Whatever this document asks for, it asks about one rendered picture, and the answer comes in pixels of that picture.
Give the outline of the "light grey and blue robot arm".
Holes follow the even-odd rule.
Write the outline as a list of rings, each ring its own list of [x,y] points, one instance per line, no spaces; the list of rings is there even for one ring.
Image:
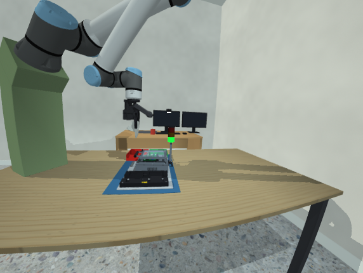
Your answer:
[[[142,72],[133,67],[114,71],[147,19],[167,8],[185,7],[191,0],[123,0],[93,20],[81,23],[68,11],[48,0],[40,0],[25,37],[13,51],[26,64],[56,73],[62,55],[69,50],[97,57],[84,69],[91,86],[125,88],[127,99],[142,99]]]

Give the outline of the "red bin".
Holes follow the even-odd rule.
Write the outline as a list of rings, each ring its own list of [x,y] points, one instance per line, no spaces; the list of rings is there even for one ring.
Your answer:
[[[131,153],[130,153],[131,151]],[[131,149],[127,154],[133,154],[133,155],[126,155],[127,161],[137,161],[138,157],[133,157],[136,153],[136,151],[142,151],[141,149]]]

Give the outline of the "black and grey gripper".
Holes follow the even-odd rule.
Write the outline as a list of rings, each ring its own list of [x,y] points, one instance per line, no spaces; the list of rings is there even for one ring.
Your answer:
[[[138,99],[124,100],[124,110],[123,110],[124,120],[134,120],[131,122],[131,126],[128,126],[127,129],[135,132],[135,138],[138,136],[139,122],[140,122],[140,111],[134,108],[134,105],[137,102],[140,102],[140,100]]]

